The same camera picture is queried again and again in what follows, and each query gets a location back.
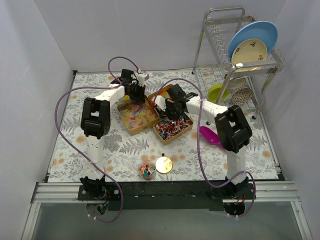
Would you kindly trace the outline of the clear glass bowl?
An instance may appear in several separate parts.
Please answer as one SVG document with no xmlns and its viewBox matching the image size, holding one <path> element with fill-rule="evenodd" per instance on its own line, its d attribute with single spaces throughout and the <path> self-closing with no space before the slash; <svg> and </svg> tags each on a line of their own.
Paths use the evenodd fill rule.
<svg viewBox="0 0 320 240">
<path fill-rule="evenodd" d="M 139 175 L 146 181 L 151 181 L 157 174 L 156 165 L 152 161 L 143 161 L 138 167 Z"/>
</svg>

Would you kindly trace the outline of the gold round tin lid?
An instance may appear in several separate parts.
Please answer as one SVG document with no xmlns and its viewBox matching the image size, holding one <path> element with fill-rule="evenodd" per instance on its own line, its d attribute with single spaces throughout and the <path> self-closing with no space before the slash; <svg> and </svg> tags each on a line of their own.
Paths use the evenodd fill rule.
<svg viewBox="0 0 320 240">
<path fill-rule="evenodd" d="M 172 170 L 173 163 L 168 157 L 161 156 L 156 160 L 155 168 L 159 173 L 167 174 Z"/>
</svg>

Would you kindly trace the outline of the magenta plastic scoop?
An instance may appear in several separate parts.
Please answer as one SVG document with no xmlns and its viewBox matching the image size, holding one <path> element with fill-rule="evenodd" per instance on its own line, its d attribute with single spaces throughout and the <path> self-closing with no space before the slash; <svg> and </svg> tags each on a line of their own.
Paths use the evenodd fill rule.
<svg viewBox="0 0 320 240">
<path fill-rule="evenodd" d="M 210 128 L 208 128 L 206 126 L 200 126 L 199 132 L 209 144 L 218 146 L 224 150 L 224 147 L 222 146 L 222 144 L 220 142 L 219 136 L 214 131 L 212 131 Z"/>
</svg>

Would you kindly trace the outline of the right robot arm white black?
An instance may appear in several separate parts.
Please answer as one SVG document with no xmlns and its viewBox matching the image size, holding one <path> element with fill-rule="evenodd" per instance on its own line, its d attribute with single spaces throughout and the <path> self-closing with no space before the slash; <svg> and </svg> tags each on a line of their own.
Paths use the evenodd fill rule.
<svg viewBox="0 0 320 240">
<path fill-rule="evenodd" d="M 217 199 L 237 199 L 246 191 L 251 191 L 246 173 L 246 150 L 253 133 L 242 109 L 233 105 L 226 107 L 212 103 L 202 94 L 185 93 L 175 84 L 167 90 L 169 98 L 156 98 L 156 104 L 169 119 L 178 119 L 183 113 L 196 114 L 215 123 L 220 144 L 227 157 L 227 174 L 224 183 L 210 183 L 210 195 Z"/>
</svg>

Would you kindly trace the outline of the tin of star candies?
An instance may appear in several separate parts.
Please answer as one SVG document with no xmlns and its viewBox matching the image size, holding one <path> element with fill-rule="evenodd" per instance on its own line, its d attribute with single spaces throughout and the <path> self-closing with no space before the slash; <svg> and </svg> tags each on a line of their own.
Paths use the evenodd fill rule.
<svg viewBox="0 0 320 240">
<path fill-rule="evenodd" d="M 159 93 L 156 91 L 148 96 L 151 106 L 154 107 L 161 119 L 165 117 L 164 112 L 166 110 L 166 99 L 171 99 L 170 95 L 168 94 L 168 90 L 172 86 L 172 84 L 169 84 L 162 88 Z"/>
</svg>

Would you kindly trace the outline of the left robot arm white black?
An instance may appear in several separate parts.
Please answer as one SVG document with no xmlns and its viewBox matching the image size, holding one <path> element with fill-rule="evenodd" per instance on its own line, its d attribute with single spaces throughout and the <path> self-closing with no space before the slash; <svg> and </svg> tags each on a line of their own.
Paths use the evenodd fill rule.
<svg viewBox="0 0 320 240">
<path fill-rule="evenodd" d="M 136 103 L 144 103 L 148 79 L 147 73 L 123 69 L 108 89 L 84 100 L 80 127 L 86 137 L 89 167 L 80 181 L 95 200 L 103 199 L 107 193 L 102 160 L 104 141 L 111 127 L 111 107 L 126 95 Z"/>
</svg>

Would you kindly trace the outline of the tin of lollipops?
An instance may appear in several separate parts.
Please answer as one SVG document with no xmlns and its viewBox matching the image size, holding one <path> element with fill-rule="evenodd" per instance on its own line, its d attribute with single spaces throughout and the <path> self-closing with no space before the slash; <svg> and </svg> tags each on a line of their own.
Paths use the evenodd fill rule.
<svg viewBox="0 0 320 240">
<path fill-rule="evenodd" d="M 185 113 L 178 119 L 165 117 L 156 122 L 152 129 L 163 145 L 168 145 L 193 128 L 193 120 Z"/>
</svg>

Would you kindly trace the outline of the tin of jelly candies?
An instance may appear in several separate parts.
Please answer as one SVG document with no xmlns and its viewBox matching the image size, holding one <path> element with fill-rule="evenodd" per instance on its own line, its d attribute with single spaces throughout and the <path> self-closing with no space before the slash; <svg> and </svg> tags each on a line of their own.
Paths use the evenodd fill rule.
<svg viewBox="0 0 320 240">
<path fill-rule="evenodd" d="M 117 110 L 131 136 L 152 127 L 160 119 L 158 112 L 151 105 L 147 96 L 144 96 L 144 103 L 128 100 L 118 105 Z"/>
</svg>

